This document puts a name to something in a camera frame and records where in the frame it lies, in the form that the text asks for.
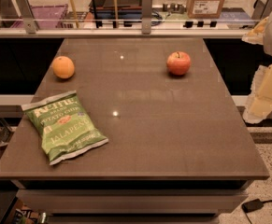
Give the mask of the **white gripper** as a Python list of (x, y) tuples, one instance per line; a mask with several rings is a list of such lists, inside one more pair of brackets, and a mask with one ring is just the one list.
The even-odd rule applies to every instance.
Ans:
[[(241, 40), (252, 45), (264, 45), (266, 54), (272, 56), (272, 12), (245, 33)], [(260, 123), (272, 112), (272, 64), (260, 65), (251, 83), (243, 119), (249, 124)]]

